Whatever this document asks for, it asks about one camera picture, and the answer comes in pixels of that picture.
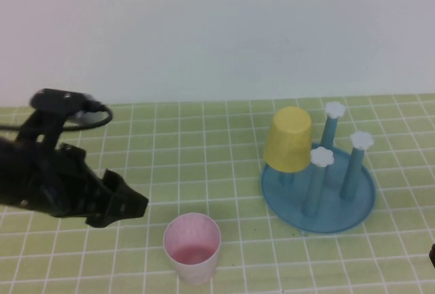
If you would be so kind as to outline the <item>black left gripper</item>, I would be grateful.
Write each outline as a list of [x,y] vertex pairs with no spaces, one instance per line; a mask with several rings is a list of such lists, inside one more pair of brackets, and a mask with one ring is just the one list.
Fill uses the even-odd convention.
[[84,217],[93,228],[145,214],[149,199],[116,172],[106,170],[98,177],[79,147],[47,150],[41,143],[21,143],[20,155],[28,168],[21,173],[20,208],[56,218]]

